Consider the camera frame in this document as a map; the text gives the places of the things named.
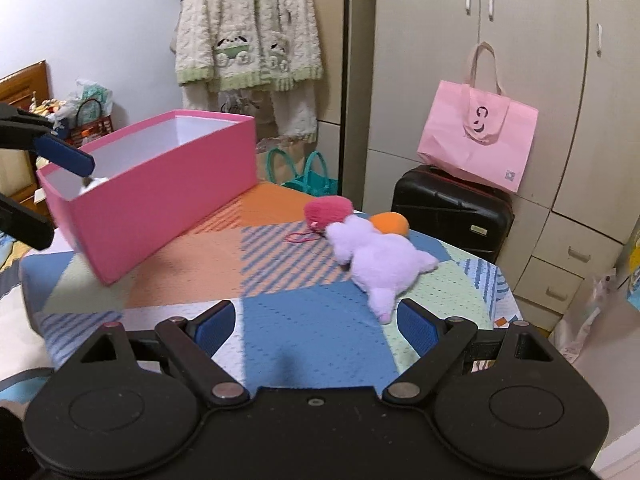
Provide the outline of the black suitcase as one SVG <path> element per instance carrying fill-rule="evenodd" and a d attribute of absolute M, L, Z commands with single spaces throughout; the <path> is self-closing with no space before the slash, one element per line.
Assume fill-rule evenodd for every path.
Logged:
<path fill-rule="evenodd" d="M 466 182 L 434 166 L 407 171 L 395 184 L 392 211 L 411 229 L 495 263 L 514 221 L 508 193 Z"/>

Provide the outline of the cream knitted cardigan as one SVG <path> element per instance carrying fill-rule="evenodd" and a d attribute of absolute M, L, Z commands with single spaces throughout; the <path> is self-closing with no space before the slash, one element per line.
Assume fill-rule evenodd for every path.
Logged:
<path fill-rule="evenodd" d="M 314 0 L 182 0 L 180 86 L 288 91 L 323 75 Z"/>

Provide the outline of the basket with items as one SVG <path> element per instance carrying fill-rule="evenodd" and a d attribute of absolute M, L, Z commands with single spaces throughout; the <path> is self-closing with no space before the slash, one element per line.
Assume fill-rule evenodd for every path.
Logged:
<path fill-rule="evenodd" d="M 65 99 L 38 102 L 32 92 L 28 110 L 46 118 L 53 132 L 75 148 L 114 131 L 112 122 L 113 91 L 89 79 L 76 80 L 75 90 Z"/>

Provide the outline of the colourful paper gift bag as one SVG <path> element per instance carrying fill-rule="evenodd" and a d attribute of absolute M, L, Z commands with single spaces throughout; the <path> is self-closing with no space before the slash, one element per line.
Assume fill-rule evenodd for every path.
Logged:
<path fill-rule="evenodd" d="M 637 220 L 623 251 L 623 266 L 627 301 L 636 310 L 640 310 L 640 219 Z"/>

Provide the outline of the orange soft ball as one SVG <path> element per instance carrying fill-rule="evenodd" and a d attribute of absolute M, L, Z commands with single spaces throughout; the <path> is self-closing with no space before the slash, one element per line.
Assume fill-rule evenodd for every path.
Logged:
<path fill-rule="evenodd" d="M 374 214 L 369 218 L 372 226 L 382 234 L 398 234 L 404 237 L 409 236 L 409 222 L 398 212 L 386 211 Z"/>

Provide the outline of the beige wardrobe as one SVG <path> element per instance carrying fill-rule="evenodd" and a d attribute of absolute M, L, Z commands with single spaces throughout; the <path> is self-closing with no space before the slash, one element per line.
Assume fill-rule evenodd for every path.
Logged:
<path fill-rule="evenodd" d="M 363 209 L 477 250 L 422 162 L 506 192 L 495 256 L 522 313 L 552 330 L 612 268 L 639 214 L 639 0 L 376 0 Z"/>

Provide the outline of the magenta fluffy pompom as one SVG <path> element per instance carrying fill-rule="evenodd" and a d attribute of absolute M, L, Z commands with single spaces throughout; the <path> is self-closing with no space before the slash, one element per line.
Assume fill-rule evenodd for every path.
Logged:
<path fill-rule="evenodd" d="M 303 208 L 306 230 L 288 234 L 289 243 L 299 244 L 318 240 L 323 236 L 327 226 L 335 222 L 343 222 L 354 212 L 352 201 L 344 196 L 327 195 L 315 197 Z"/>

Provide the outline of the teal handled bag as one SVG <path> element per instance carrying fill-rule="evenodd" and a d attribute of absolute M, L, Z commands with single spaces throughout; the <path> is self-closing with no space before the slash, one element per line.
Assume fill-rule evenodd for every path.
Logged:
<path fill-rule="evenodd" d="M 289 154 L 280 148 L 272 148 L 267 153 L 266 170 L 267 178 L 273 184 L 277 184 L 273 166 L 273 161 L 277 156 L 281 156 L 288 165 L 288 169 L 293 171 L 292 179 L 281 183 L 284 188 L 290 188 L 314 197 L 337 194 L 338 181 L 330 177 L 326 160 L 319 151 L 311 152 L 306 158 L 304 170 L 298 172 Z"/>

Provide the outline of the wooden cabinet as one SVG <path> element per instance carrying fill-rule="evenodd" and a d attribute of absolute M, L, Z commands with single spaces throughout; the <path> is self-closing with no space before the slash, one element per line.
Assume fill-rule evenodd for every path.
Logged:
<path fill-rule="evenodd" d="M 50 220 L 46 202 L 36 202 L 35 198 L 40 185 L 32 139 L 41 128 L 36 128 L 34 121 L 26 118 L 32 92 L 36 92 L 38 102 L 50 99 L 45 60 L 1 77 L 1 123 L 8 122 L 17 127 L 17 131 L 9 130 L 8 138 L 8 130 L 1 130 L 1 146 L 10 146 L 9 150 L 1 150 L 1 193 Z"/>

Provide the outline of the patchwork knitted blanket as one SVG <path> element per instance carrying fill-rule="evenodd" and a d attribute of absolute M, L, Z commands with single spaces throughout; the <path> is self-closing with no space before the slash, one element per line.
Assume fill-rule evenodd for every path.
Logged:
<path fill-rule="evenodd" d="M 110 286 L 62 236 L 30 252 L 25 307 L 53 364 L 102 323 L 150 330 L 230 300 L 235 328 L 215 360 L 247 388 L 384 387 L 418 356 L 395 324 L 378 322 L 325 240 L 292 242 L 307 202 L 258 184 Z"/>

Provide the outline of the pink tote bag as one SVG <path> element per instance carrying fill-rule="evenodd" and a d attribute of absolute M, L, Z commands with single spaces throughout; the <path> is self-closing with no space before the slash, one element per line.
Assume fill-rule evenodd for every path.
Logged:
<path fill-rule="evenodd" d="M 439 83 L 418 155 L 427 165 L 458 179 L 516 193 L 532 148 L 538 110 L 507 96 L 498 76 L 495 91 L 477 88 L 477 63 L 484 52 L 496 54 L 488 42 L 478 44 L 463 84 Z"/>

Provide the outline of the lilac plush toy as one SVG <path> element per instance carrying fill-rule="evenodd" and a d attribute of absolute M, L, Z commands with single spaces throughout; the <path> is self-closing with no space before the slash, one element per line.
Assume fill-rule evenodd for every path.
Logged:
<path fill-rule="evenodd" d="M 407 237 L 380 232 L 356 214 L 330 223 L 324 236 L 340 266 L 348 266 L 352 281 L 368 296 L 368 306 L 378 322 L 390 324 L 396 298 L 418 276 L 437 269 L 439 261 L 415 248 Z"/>

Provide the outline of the pink storage box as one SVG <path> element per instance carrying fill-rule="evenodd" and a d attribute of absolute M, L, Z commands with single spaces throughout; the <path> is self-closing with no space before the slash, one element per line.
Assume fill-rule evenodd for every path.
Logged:
<path fill-rule="evenodd" d="M 66 242 L 109 285 L 255 186 L 255 148 L 253 117 L 171 110 L 85 145 L 96 188 L 55 164 L 39 179 Z"/>

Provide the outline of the white panda plush toy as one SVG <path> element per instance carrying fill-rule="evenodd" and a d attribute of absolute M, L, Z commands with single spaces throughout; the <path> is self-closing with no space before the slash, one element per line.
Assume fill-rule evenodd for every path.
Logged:
<path fill-rule="evenodd" d="M 107 178 L 102 177 L 84 177 L 82 179 L 79 195 L 84 195 L 107 181 Z"/>

